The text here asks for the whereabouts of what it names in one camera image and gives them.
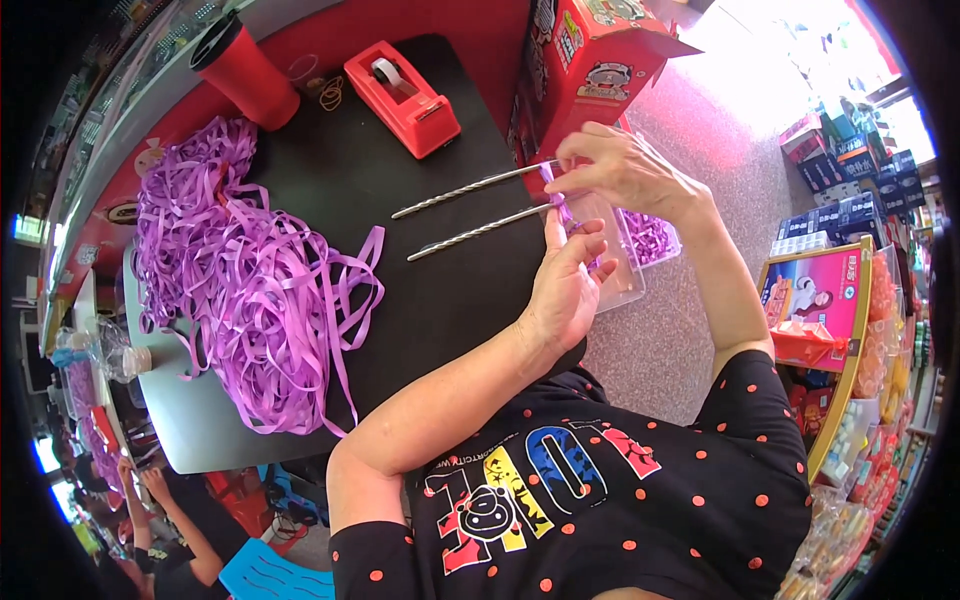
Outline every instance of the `tape dispenser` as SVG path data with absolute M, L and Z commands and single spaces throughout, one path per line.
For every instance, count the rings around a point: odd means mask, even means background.
M 446 96 L 437 94 L 386 41 L 348 60 L 344 71 L 357 94 L 416 158 L 460 134 Z

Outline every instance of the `red cup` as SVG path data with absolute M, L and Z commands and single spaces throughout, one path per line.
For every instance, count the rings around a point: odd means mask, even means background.
M 299 94 L 263 56 L 236 11 L 210 26 L 190 58 L 190 68 L 268 132 L 286 125 L 300 107 Z

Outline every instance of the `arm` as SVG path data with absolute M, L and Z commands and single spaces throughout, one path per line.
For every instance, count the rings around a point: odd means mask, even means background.
M 516 323 L 397 392 L 337 444 L 326 472 L 331 535 L 367 521 L 406 524 L 402 473 L 469 438 L 587 335 L 600 285 L 616 267 L 607 261 L 588 274 L 584 266 L 606 250 L 603 226 L 585 223 L 567 242 L 551 210 L 546 256 Z
M 147 469 L 141 476 L 154 500 L 160 503 L 167 516 L 180 530 L 183 539 L 190 546 L 190 551 L 196 557 L 190 561 L 190 569 L 194 576 L 200 583 L 209 588 L 217 582 L 217 577 L 220 576 L 220 571 L 224 568 L 224 562 L 220 560 L 220 556 L 217 555 L 210 542 L 206 540 L 204 534 L 190 520 L 190 517 L 174 502 L 160 469 Z
M 133 547 L 149 550 L 154 542 L 154 535 L 150 532 L 149 518 L 147 511 L 143 508 L 143 502 L 140 502 L 136 489 L 133 486 L 133 464 L 126 456 L 120 458 L 117 465 L 117 472 L 120 474 L 120 481 L 123 482 L 123 493 L 127 498 L 127 512 L 130 514 L 130 521 L 133 524 Z
M 592 164 L 573 167 L 575 157 Z M 611 204 L 669 221 L 693 262 L 713 341 L 713 375 L 745 349 L 773 357 L 754 280 L 720 219 L 713 195 L 675 169 L 642 137 L 587 122 L 557 149 L 567 173 L 548 193 L 592 189 Z

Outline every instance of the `hand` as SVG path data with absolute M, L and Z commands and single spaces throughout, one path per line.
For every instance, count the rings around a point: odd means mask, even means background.
M 160 472 L 159 468 L 148 468 L 143 471 L 140 473 L 140 480 L 143 482 L 143 485 L 147 486 L 150 495 L 160 503 L 160 506 L 163 506 L 172 499 L 170 497 L 170 490 L 167 489 L 167 482 L 163 479 L 163 473 Z
M 587 221 L 568 241 L 560 211 L 551 208 L 547 213 L 546 255 L 537 270 L 530 303 L 517 321 L 525 342 L 559 357 L 587 335 L 600 301 L 600 286 L 616 269 L 612 259 L 593 273 L 587 271 L 587 264 L 607 250 L 603 228 L 603 219 Z
M 126 456 L 121 456 L 117 463 L 117 474 L 120 475 L 120 481 L 126 485 L 133 483 L 133 462 Z
M 592 164 L 573 168 L 574 157 Z M 678 226 L 690 214 L 713 207 L 708 187 L 675 169 L 642 137 L 587 121 L 557 149 L 566 171 L 544 191 L 589 189 L 615 206 L 660 217 Z

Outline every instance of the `blue stool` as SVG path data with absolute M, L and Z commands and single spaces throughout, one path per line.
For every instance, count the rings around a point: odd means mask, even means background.
M 264 541 L 250 539 L 224 570 L 220 583 L 234 600 L 333 600 L 333 573 L 297 566 Z

